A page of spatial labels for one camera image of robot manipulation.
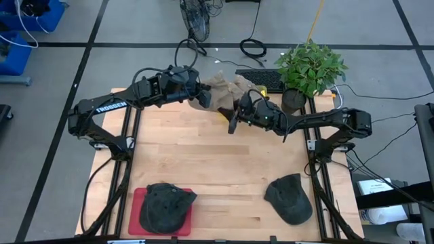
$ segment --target red mat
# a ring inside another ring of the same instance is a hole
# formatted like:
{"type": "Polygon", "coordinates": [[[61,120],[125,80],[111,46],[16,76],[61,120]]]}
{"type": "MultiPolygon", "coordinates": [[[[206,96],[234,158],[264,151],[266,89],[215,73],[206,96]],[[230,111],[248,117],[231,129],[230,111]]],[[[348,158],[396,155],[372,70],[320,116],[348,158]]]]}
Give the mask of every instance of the red mat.
{"type": "MultiPolygon", "coordinates": [[[[187,192],[192,192],[191,189],[185,188],[183,189],[187,192]]],[[[187,211],[187,216],[185,218],[184,225],[177,232],[172,234],[155,234],[151,232],[147,232],[142,228],[139,222],[140,218],[140,210],[142,209],[142,204],[147,193],[146,188],[137,188],[134,190],[133,196],[133,204],[131,207],[131,216],[130,216],[130,224],[128,225],[128,234],[130,235],[160,235],[160,236],[178,236],[185,237],[188,236],[191,232],[191,212],[192,207],[187,211]]]]}

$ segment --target wooden table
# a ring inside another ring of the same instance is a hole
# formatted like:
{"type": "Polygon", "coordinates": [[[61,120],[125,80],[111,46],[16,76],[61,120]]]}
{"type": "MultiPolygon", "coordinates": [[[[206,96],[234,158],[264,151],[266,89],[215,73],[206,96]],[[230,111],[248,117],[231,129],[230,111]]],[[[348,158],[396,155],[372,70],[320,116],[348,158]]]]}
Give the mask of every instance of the wooden table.
{"type": "MultiPolygon", "coordinates": [[[[280,95],[271,95],[271,100],[277,104],[280,104],[279,98],[280,95]]],[[[332,109],[331,93],[316,97],[315,105],[317,111],[332,109]]],[[[124,109],[105,114],[103,128],[119,135],[124,114],[124,109]]],[[[187,103],[167,104],[162,108],[152,106],[142,111],[122,238],[169,238],[131,236],[127,232],[134,190],[168,182],[181,188],[192,188],[198,194],[193,203],[191,234],[180,239],[266,241],[271,235],[280,241],[321,239],[311,179],[303,172],[308,161],[303,131],[290,134],[283,144],[282,137],[273,132],[246,124],[238,124],[234,135],[227,134],[227,130],[228,122],[223,116],[194,110],[187,103]],[[313,215],[303,224],[290,226],[263,196],[270,182],[295,173],[302,176],[302,187],[311,201],[313,215]]],[[[335,131],[332,127],[321,128],[323,138],[335,131]]],[[[109,157],[108,150],[97,151],[92,172],[109,157]]],[[[333,160],[347,164],[342,152],[335,152],[333,160]]],[[[90,186],[85,210],[86,228],[106,205],[113,166],[114,163],[101,170],[90,186]]],[[[330,163],[328,171],[335,206],[353,230],[363,236],[348,169],[330,163]]],[[[109,232],[114,230],[116,216],[117,206],[112,212],[109,232]]],[[[328,236],[332,237],[329,213],[324,211],[324,216],[328,236]]]]}

